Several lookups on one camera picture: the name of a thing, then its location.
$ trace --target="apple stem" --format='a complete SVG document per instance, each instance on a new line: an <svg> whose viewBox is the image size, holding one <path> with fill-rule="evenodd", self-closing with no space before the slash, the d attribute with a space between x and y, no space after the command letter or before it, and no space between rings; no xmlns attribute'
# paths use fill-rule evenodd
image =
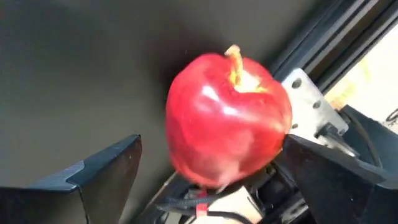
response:
<svg viewBox="0 0 398 224"><path fill-rule="evenodd" d="M240 78L243 75L243 60L240 51L241 49L234 44L224 53L232 61L236 78Z"/></svg>

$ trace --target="dark background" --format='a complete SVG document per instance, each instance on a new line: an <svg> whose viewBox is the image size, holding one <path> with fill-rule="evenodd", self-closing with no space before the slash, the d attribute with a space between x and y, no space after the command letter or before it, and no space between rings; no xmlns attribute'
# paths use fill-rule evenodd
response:
<svg viewBox="0 0 398 224"><path fill-rule="evenodd" d="M0 185L26 186L138 133L124 218L172 172L164 104L198 55L270 66L322 0L0 0Z"/></svg>

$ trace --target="red apple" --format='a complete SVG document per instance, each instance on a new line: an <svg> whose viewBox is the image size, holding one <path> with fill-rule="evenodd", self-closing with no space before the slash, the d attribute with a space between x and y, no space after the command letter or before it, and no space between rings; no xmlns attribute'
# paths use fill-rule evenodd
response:
<svg viewBox="0 0 398 224"><path fill-rule="evenodd" d="M166 106L172 164L196 184L222 187L270 163L282 150L292 108L282 85L259 63L205 54L174 79Z"/></svg>

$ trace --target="gray wall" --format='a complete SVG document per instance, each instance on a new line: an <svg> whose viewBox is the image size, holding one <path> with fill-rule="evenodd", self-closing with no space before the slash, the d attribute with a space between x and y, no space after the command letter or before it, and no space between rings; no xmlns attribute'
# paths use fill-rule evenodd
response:
<svg viewBox="0 0 398 224"><path fill-rule="evenodd" d="M174 75L232 43L270 65L316 2L2 0L0 184L25 186L139 133L127 209L143 206L171 172L164 103Z"/></svg>

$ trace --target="screw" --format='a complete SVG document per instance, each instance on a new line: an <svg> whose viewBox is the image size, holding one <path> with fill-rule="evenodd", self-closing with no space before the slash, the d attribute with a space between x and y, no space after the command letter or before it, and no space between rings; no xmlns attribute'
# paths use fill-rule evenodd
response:
<svg viewBox="0 0 398 224"><path fill-rule="evenodd" d="M312 105L312 108L318 109L320 106L321 106L321 101L318 100Z"/></svg>
<svg viewBox="0 0 398 224"><path fill-rule="evenodd" d="M293 83L292 83L292 88L298 88L301 85L301 78L296 79Z"/></svg>

